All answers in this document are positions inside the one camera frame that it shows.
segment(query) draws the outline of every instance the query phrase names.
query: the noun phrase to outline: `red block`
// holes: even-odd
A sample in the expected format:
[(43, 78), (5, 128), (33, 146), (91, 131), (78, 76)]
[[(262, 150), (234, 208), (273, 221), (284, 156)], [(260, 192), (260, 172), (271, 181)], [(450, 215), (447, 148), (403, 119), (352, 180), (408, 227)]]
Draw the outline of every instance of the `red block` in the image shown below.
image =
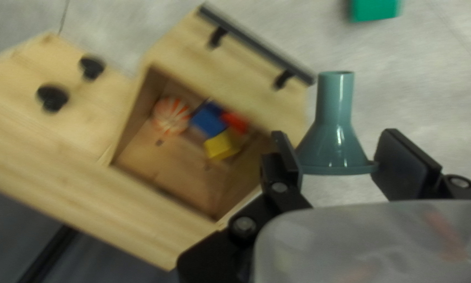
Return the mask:
[(247, 133), (248, 122), (241, 116), (235, 113), (225, 112), (221, 114), (220, 119), (225, 122), (227, 125), (232, 127), (237, 133), (245, 134)]

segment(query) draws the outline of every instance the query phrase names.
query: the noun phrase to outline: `green block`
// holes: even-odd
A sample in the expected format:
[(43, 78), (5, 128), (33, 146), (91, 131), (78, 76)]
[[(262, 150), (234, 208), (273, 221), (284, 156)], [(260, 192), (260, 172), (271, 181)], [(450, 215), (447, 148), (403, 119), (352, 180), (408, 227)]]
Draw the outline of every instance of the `green block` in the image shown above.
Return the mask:
[(352, 21), (374, 21), (395, 18), (399, 14), (399, 0), (353, 0)]

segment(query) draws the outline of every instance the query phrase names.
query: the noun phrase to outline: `yellow block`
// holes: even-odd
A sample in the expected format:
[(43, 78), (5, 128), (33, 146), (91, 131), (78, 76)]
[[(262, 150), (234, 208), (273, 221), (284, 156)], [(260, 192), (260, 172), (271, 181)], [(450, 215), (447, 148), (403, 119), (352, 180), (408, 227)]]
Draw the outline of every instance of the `yellow block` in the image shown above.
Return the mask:
[(220, 132), (217, 136), (204, 142), (207, 156), (214, 160), (222, 160), (240, 151), (239, 143), (230, 129)]

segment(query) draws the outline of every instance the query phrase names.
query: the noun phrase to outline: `toy block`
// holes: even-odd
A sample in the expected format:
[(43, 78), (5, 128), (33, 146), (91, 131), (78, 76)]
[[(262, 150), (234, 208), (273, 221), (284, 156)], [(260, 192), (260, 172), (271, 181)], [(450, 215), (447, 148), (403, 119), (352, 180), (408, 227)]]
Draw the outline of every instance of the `toy block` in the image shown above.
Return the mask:
[(374, 21), (399, 15), (399, 0), (353, 0), (352, 21)]
[(240, 151), (239, 143), (236, 138), (232, 137), (230, 129), (220, 132), (217, 136), (204, 142), (209, 158), (214, 160), (222, 160), (230, 157)]
[(220, 117), (221, 114), (223, 114), (225, 112), (225, 111), (223, 111), (223, 108), (221, 108), (218, 104), (214, 103), (213, 101), (207, 102), (204, 105), (204, 108), (209, 110), (211, 113), (213, 113), (217, 117)]
[(192, 119), (190, 119), (190, 124), (200, 128), (208, 138), (214, 138), (227, 128), (226, 124), (218, 116), (205, 107), (202, 107), (202, 109), (195, 113)]
[(225, 112), (221, 114), (220, 119), (234, 129), (238, 134), (247, 133), (248, 122), (239, 115)]

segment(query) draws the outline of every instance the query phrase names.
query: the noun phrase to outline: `teal funnel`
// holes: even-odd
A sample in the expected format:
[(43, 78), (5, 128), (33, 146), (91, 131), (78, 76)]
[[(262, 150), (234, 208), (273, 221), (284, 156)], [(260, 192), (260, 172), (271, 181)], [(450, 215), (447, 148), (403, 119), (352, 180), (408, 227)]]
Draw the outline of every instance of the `teal funnel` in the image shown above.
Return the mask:
[(320, 74), (316, 119), (296, 149), (303, 173), (354, 175), (377, 170), (351, 125), (353, 88), (353, 72)]

